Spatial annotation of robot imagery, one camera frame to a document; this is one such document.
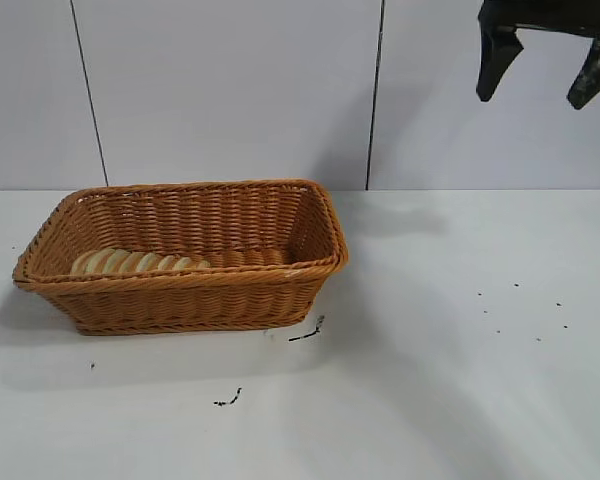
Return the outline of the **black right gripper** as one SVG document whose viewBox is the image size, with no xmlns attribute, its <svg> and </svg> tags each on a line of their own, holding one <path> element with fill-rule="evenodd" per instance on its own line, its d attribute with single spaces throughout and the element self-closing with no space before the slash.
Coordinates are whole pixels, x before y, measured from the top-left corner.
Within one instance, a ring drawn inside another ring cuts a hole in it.
<svg viewBox="0 0 600 480">
<path fill-rule="evenodd" d="M 484 1 L 478 22 L 481 61 L 476 93 L 482 102 L 491 100 L 507 69 L 523 51 L 519 29 L 594 39 L 567 100 L 581 110 L 600 93 L 600 0 Z"/>
</svg>

